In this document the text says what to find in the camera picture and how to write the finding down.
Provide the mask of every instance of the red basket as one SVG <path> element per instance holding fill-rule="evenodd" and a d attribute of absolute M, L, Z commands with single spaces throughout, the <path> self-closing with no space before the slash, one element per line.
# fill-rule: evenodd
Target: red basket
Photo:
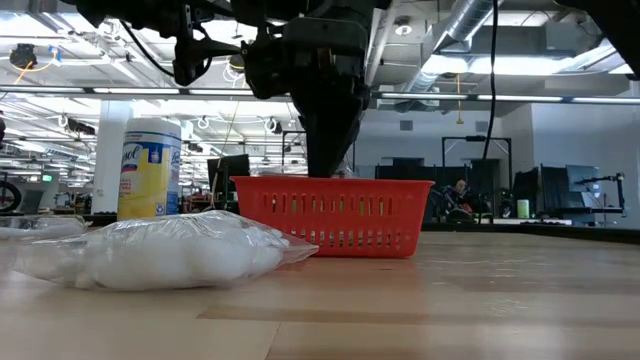
<path fill-rule="evenodd" d="M 242 216 L 320 246 L 317 256 L 404 258 L 430 181 L 233 177 Z"/>

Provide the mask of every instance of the white plastic bag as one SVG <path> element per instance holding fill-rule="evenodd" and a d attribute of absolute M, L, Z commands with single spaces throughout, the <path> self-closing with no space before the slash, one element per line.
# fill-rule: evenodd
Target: white plastic bag
<path fill-rule="evenodd" d="M 18 247 L 14 270 L 66 286 L 114 290 L 230 286 L 318 247 L 226 211 L 121 221 Z"/>
<path fill-rule="evenodd" d="M 81 216 L 0 217 L 0 240 L 55 239 L 82 234 L 87 225 Z"/>

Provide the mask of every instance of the desk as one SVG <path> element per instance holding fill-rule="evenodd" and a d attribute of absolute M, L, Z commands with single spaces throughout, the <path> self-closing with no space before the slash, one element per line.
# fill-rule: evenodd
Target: desk
<path fill-rule="evenodd" d="M 110 293 L 0 270 L 3 360 L 640 358 L 640 248 L 426 233 L 233 289 Z"/>

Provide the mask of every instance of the white wall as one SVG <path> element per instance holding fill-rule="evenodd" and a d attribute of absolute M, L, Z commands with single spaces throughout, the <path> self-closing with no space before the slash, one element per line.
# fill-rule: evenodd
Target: white wall
<path fill-rule="evenodd" d="M 637 95 L 630 91 L 621 96 Z M 536 165 L 597 166 L 602 176 L 625 173 L 624 193 L 629 216 L 626 219 L 609 216 L 619 227 L 640 227 L 638 111 L 633 106 L 532 105 Z M 603 193 L 608 194 L 608 203 L 617 205 L 615 183 L 603 182 L 602 185 Z"/>
<path fill-rule="evenodd" d="M 356 166 L 359 175 L 373 176 L 373 168 L 382 158 L 411 157 L 424 158 L 425 166 L 442 164 L 443 136 L 486 135 L 476 133 L 476 121 L 488 121 L 487 111 L 462 113 L 464 124 L 457 124 L 455 112 L 442 115 L 436 112 L 410 112 L 398 114 L 393 111 L 368 111 L 362 121 L 360 135 L 356 141 Z M 400 120 L 412 120 L 413 131 L 400 131 Z M 500 119 L 496 118 L 493 136 L 502 136 Z M 465 159 L 482 157 L 483 143 L 460 141 L 447 153 L 447 166 L 462 166 Z M 489 148 L 489 158 L 502 159 L 506 155 L 495 145 Z"/>
<path fill-rule="evenodd" d="M 510 137 L 513 161 L 513 175 L 519 171 L 529 171 L 536 166 L 534 161 L 533 108 L 523 105 L 501 119 L 504 137 Z M 509 168 L 506 160 L 501 166 L 503 184 L 507 183 Z"/>

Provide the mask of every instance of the column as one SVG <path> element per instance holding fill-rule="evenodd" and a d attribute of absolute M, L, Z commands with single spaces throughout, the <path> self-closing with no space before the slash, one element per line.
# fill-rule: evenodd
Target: column
<path fill-rule="evenodd" d="M 129 101 L 102 101 L 93 177 L 92 214 L 118 211 L 122 143 L 127 121 L 132 117 L 133 109 Z"/>
<path fill-rule="evenodd" d="M 60 172 L 42 172 L 41 180 L 44 193 L 40 199 L 39 208 L 53 209 L 56 207 L 56 194 L 60 192 Z"/>

